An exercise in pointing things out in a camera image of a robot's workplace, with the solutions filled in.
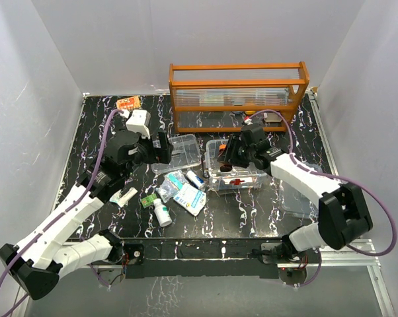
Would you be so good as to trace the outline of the teal header plastic packet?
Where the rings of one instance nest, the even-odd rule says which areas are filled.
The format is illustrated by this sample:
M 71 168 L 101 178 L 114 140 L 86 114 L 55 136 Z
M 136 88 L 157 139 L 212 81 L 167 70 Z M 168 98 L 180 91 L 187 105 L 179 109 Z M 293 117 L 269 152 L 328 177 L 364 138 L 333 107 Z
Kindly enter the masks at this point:
M 168 179 L 177 189 L 181 190 L 182 187 L 187 183 L 186 178 L 181 170 L 175 170 L 165 175 L 166 179 Z

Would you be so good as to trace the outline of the white medicine bottle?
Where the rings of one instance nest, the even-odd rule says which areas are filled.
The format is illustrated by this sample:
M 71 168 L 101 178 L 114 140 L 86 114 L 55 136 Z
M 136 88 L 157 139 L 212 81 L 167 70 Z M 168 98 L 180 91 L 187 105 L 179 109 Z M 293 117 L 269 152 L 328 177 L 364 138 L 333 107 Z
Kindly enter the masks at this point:
M 154 213 L 157 217 L 161 227 L 167 227 L 172 223 L 171 216 L 169 215 L 167 207 L 163 204 L 161 199 L 157 198 L 153 201 Z

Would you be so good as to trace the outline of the white blue gauze packet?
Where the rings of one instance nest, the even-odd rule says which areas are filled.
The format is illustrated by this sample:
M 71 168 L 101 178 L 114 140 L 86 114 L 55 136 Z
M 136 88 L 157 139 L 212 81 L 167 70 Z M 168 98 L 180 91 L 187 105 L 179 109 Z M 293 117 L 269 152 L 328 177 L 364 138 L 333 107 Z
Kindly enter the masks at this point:
M 173 200 L 196 217 L 206 204 L 206 193 L 190 184 L 184 184 Z

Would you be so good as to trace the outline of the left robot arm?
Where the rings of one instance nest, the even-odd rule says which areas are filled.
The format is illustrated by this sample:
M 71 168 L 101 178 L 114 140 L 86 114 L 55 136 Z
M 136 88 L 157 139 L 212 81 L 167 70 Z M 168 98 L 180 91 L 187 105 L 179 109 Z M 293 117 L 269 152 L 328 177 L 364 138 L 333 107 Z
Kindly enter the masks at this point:
M 125 186 L 141 164 L 171 161 L 173 145 L 160 130 L 158 140 L 118 131 L 77 179 L 67 197 L 26 238 L 0 248 L 11 277 L 33 300 L 49 294 L 61 278 L 93 262 L 118 263 L 124 256 L 120 237 L 104 229 L 82 242 L 65 246 L 76 229 Z

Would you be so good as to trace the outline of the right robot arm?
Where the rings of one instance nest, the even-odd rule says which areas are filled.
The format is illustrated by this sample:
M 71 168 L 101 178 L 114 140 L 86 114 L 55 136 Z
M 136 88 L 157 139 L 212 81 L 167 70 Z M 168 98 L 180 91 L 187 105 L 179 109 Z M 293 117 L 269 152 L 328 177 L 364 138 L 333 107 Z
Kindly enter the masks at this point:
M 316 222 L 284 235 L 281 244 L 265 251 L 265 256 L 275 255 L 297 262 L 310 249 L 329 246 L 340 250 L 373 227 L 364 194 L 357 185 L 321 176 L 297 161 L 293 154 L 271 146 L 258 124 L 231 134 L 218 161 L 241 168 L 253 164 L 258 170 L 289 184 L 318 209 Z

